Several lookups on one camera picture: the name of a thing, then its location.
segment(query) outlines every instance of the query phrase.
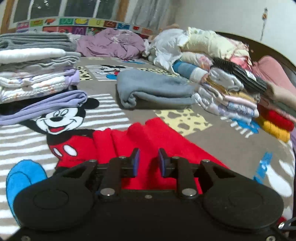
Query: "black circular disc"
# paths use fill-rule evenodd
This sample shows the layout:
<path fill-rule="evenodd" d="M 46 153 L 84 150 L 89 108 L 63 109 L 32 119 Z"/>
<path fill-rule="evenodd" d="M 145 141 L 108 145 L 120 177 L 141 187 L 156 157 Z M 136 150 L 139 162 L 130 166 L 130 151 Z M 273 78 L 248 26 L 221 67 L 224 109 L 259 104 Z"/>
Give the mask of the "black circular disc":
<path fill-rule="evenodd" d="M 73 178 L 45 180 L 22 190 L 14 200 L 21 226 L 62 230 L 80 223 L 92 209 L 92 193 Z"/>
<path fill-rule="evenodd" d="M 237 178 L 217 181 L 204 194 L 203 205 L 219 222 L 248 230 L 274 224 L 284 209 L 282 198 L 273 189 Z"/>

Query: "sheer curtain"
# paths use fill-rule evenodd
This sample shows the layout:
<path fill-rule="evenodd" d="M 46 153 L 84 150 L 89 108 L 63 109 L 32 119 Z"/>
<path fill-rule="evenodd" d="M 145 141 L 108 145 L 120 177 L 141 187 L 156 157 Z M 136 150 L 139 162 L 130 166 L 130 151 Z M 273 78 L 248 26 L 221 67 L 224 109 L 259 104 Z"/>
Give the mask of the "sheer curtain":
<path fill-rule="evenodd" d="M 131 23 L 145 28 L 159 29 L 171 0 L 138 0 Z"/>

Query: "crumpled purple blanket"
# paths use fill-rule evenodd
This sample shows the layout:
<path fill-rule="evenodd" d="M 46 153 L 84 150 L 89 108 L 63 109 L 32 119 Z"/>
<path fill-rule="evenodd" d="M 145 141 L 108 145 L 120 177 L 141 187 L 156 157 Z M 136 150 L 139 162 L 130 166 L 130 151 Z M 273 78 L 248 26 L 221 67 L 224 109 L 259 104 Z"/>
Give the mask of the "crumpled purple blanket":
<path fill-rule="evenodd" d="M 129 30 L 107 28 L 95 36 L 81 36 L 76 52 L 85 57 L 137 58 L 145 50 L 143 39 Z"/>

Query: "gray folded garment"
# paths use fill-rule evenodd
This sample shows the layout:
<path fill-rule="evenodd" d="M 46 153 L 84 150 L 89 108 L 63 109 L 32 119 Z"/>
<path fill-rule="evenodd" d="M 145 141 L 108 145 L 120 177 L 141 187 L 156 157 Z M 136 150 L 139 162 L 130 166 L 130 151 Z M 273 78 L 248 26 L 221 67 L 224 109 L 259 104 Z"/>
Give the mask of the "gray folded garment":
<path fill-rule="evenodd" d="M 175 109 L 183 109 L 195 103 L 194 87 L 188 85 L 187 79 L 137 69 L 118 74 L 117 91 L 126 109 L 134 108 L 137 99 Z"/>
<path fill-rule="evenodd" d="M 79 61 L 79 57 L 80 53 L 67 52 L 67 56 L 60 58 L 47 58 L 17 64 L 3 64 L 0 66 L 0 72 L 35 72 L 39 70 L 60 69 L 67 66 L 73 66 Z"/>
<path fill-rule="evenodd" d="M 74 52 L 76 44 L 64 33 L 26 32 L 0 35 L 0 50 L 24 48 L 59 48 Z"/>

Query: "brown headboard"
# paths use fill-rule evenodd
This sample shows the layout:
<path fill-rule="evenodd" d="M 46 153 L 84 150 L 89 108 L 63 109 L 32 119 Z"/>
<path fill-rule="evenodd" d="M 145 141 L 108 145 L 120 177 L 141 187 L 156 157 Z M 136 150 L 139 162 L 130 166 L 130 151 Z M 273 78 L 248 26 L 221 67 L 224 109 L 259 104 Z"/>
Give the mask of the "brown headboard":
<path fill-rule="evenodd" d="M 283 56 L 281 53 L 277 52 L 273 48 L 270 48 L 262 43 L 259 43 L 257 41 L 254 41 L 239 35 L 223 33 L 223 32 L 216 32 L 216 33 L 230 39 L 242 41 L 243 43 L 247 44 L 249 46 L 249 54 L 252 62 L 260 60 L 265 55 L 269 55 L 275 58 L 283 67 L 290 81 L 293 83 L 294 86 L 296 86 L 296 66 L 290 60 L 288 60 L 285 56 Z"/>

